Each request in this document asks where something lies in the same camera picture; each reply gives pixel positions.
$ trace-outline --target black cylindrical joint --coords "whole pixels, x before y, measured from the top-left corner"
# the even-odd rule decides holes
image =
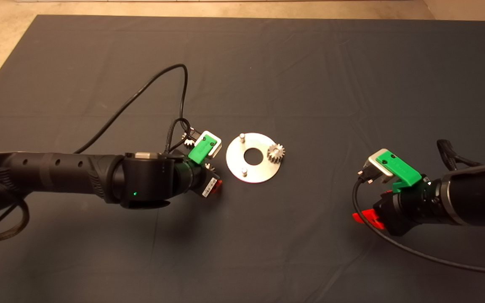
[[[448,199],[460,219],[470,225],[485,226],[485,171],[452,176]]]
[[[413,187],[403,188],[398,197],[403,213],[419,224],[455,224],[443,207],[440,188],[440,180],[431,184],[421,181]]]
[[[182,194],[200,185],[203,182],[203,169],[192,161],[175,164],[173,179],[173,193]]]
[[[163,207],[164,201],[173,197],[174,159],[162,155],[155,159],[125,157],[125,189],[121,197],[121,206],[129,209]]]

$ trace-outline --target small gear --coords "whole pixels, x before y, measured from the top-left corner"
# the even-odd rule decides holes
[[[181,140],[184,140],[184,137],[187,135],[187,133],[183,133],[183,136],[181,137]],[[190,137],[188,137],[187,140],[184,140],[184,146],[187,148],[187,149],[191,149],[192,147],[194,147],[194,143],[196,143],[194,140],[192,140]]]
[[[214,172],[214,167],[210,163],[206,163],[205,168]]]
[[[267,158],[272,163],[279,163],[285,156],[285,148],[281,144],[273,144],[267,150]]]

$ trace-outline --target circular metal plate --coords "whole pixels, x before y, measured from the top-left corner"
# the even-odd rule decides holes
[[[227,147],[227,167],[235,177],[244,182],[267,181],[280,168],[280,163],[272,163],[267,159],[267,150],[273,144],[275,143],[271,138],[258,133],[244,134],[244,140],[241,140],[239,136],[233,139]],[[256,148],[263,154],[263,160],[258,165],[250,165],[244,160],[244,153],[251,148]]]

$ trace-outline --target cable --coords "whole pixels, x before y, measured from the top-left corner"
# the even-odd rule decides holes
[[[14,196],[13,194],[10,194],[7,191],[6,187],[2,184],[0,184],[0,196],[2,196],[2,198],[9,199],[9,200],[12,200],[12,201],[15,202],[4,213],[2,213],[2,215],[0,215],[0,222],[8,214],[10,214],[11,211],[13,209],[15,209],[16,207],[20,207],[21,211],[22,211],[21,220],[18,224],[16,224],[16,226],[14,226],[14,227],[12,227],[12,228],[4,231],[4,232],[0,232],[0,241],[2,241],[2,240],[12,238],[13,236],[19,234],[25,228],[25,226],[27,226],[27,223],[29,223],[29,208],[27,207],[27,204],[25,203],[25,201],[23,199],[18,198],[16,196]]]
[[[441,159],[448,170],[458,170],[456,166],[456,162],[464,163],[467,166],[475,167],[482,165],[477,161],[472,161],[467,158],[461,157],[454,151],[452,147],[452,143],[449,140],[439,139],[437,140],[437,149],[439,150],[439,154],[441,155]]]
[[[173,140],[173,129],[175,128],[175,124],[177,124],[177,122],[179,121],[181,122],[181,124],[186,126],[186,128],[184,129],[185,135],[183,137],[183,140],[180,140],[179,142],[177,142],[177,144],[175,144],[174,146],[171,146],[171,140]],[[190,122],[188,122],[188,120],[184,118],[175,119],[171,123],[170,128],[168,129],[168,137],[166,138],[166,148],[164,149],[164,153],[169,154],[173,152],[177,147],[183,144],[185,140],[188,139],[189,136],[190,136]]]
[[[169,71],[173,71],[174,69],[177,69],[181,67],[184,70],[184,85],[183,85],[183,93],[181,94],[181,105],[179,106],[179,119],[183,117],[183,110],[184,110],[184,98],[187,95],[187,86],[188,86],[188,69],[187,66],[184,64],[175,64],[170,67],[166,67],[165,69],[162,69],[158,74],[154,75],[147,83],[142,86],[132,97],[130,97],[118,110],[115,112],[115,114],[112,115],[112,117],[102,126],[102,128],[89,140],[87,143],[85,143],[82,147],[78,148],[74,153],[75,154],[81,154],[84,150],[89,148],[90,146],[93,145],[93,143],[96,142],[104,134],[104,132],[112,125],[112,123],[123,113],[127,107],[134,102],[153,82],[156,81],[156,79],[160,78],[160,76],[164,75],[165,73]],[[184,123],[181,121],[181,127],[184,129]]]
[[[444,260],[444,259],[441,259],[441,258],[438,258],[438,257],[434,257],[432,255],[426,255],[423,252],[420,252],[418,250],[414,250],[414,249],[412,249],[410,247],[404,246],[403,244],[400,244],[400,243],[396,242],[395,240],[393,240],[389,236],[387,236],[387,235],[383,234],[382,232],[380,232],[379,229],[375,228],[368,221],[368,219],[366,219],[366,217],[362,214],[362,210],[360,209],[360,207],[358,205],[358,197],[357,197],[357,194],[358,194],[358,188],[359,188],[359,186],[361,184],[362,184],[362,180],[359,178],[357,180],[357,182],[353,186],[353,192],[352,192],[353,207],[356,210],[356,212],[358,213],[358,215],[360,216],[360,218],[362,219],[362,221],[364,222],[364,224],[369,229],[371,229],[373,232],[375,232],[375,234],[377,236],[379,236],[381,239],[389,242],[390,244],[396,246],[397,248],[399,248],[399,249],[401,249],[403,251],[406,251],[406,252],[408,252],[408,253],[410,253],[412,255],[416,255],[417,257],[421,257],[421,258],[426,259],[428,261],[432,261],[432,262],[435,262],[435,263],[439,263],[441,265],[446,265],[446,266],[451,266],[451,267],[459,268],[459,269],[462,269],[462,270],[468,270],[468,271],[474,271],[474,272],[481,272],[481,273],[485,274],[485,267],[468,265],[468,264],[464,264],[464,263],[457,263],[457,262],[453,262],[453,261]]]

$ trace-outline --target green 3d-printed part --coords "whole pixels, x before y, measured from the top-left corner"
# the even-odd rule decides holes
[[[379,155],[376,160],[386,169],[400,179],[392,185],[393,192],[400,192],[402,188],[413,186],[422,179],[422,176],[414,168],[410,167],[402,159],[396,157],[390,151]]]
[[[216,140],[208,135],[205,135],[203,136],[203,140],[198,142],[198,145],[194,146],[194,148],[190,151],[188,157],[195,163],[201,164],[216,143]]]

